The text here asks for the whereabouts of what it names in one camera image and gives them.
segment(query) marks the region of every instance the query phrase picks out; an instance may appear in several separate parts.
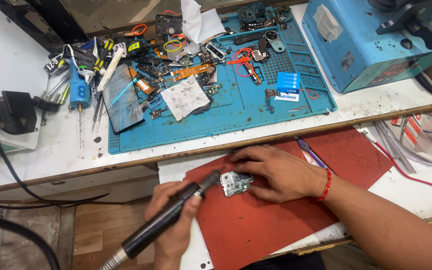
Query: yellow rubber band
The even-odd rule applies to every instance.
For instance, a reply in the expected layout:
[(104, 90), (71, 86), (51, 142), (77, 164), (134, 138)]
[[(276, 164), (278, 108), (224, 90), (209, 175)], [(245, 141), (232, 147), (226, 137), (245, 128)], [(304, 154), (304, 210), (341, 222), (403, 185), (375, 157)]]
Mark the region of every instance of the yellow rubber band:
[[(168, 44), (171, 43), (171, 42), (179, 42), (179, 47), (177, 47), (176, 49), (167, 50), (167, 49), (166, 49), (166, 45), (168, 45)], [(181, 43), (181, 41), (179, 41), (179, 40), (169, 40), (168, 42), (166, 42), (166, 43), (164, 44), (163, 49), (164, 49), (166, 52), (176, 52), (177, 50), (181, 49), (181, 47), (183, 47), (183, 44)]]

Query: left hand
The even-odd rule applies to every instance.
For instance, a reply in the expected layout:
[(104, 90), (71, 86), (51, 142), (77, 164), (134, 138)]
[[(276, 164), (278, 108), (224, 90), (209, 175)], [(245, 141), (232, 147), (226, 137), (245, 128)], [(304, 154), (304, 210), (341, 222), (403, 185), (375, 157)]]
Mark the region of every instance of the left hand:
[[(153, 197), (144, 218), (148, 221), (190, 181), (166, 182), (154, 187)], [(184, 204), (179, 220), (154, 241), (154, 270), (178, 270), (181, 256), (189, 245), (191, 222), (196, 216), (201, 196), (193, 196)]]

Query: white tissue paper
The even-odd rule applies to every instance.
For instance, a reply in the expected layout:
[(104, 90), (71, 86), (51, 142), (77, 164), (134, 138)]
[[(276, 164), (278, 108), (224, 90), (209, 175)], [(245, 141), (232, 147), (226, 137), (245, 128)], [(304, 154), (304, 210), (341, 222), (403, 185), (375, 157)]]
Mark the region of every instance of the white tissue paper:
[(183, 33), (188, 39), (198, 44), (212, 36), (226, 32), (216, 9), (201, 13), (200, 8), (201, 6), (195, 0), (181, 0)]
[(199, 86), (194, 75), (162, 91), (161, 95), (176, 121), (209, 103), (207, 95)]

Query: right hand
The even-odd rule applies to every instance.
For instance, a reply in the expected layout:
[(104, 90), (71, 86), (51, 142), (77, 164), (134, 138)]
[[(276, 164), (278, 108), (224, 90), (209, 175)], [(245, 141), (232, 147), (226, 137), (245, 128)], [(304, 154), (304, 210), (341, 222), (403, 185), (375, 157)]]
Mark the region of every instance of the right hand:
[(264, 176), (271, 189), (249, 186), (249, 193), (272, 202), (285, 202), (306, 196), (319, 198), (327, 185), (327, 171), (274, 146), (254, 145), (237, 150), (232, 163), (251, 159), (238, 165), (237, 173)]

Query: blue repair machine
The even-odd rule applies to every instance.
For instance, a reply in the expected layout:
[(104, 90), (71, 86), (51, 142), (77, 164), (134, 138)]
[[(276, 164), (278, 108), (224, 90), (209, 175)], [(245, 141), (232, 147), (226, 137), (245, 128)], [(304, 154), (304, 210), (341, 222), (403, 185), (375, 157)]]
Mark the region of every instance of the blue repair machine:
[(432, 65), (432, 0), (310, 0), (303, 29), (338, 92)]

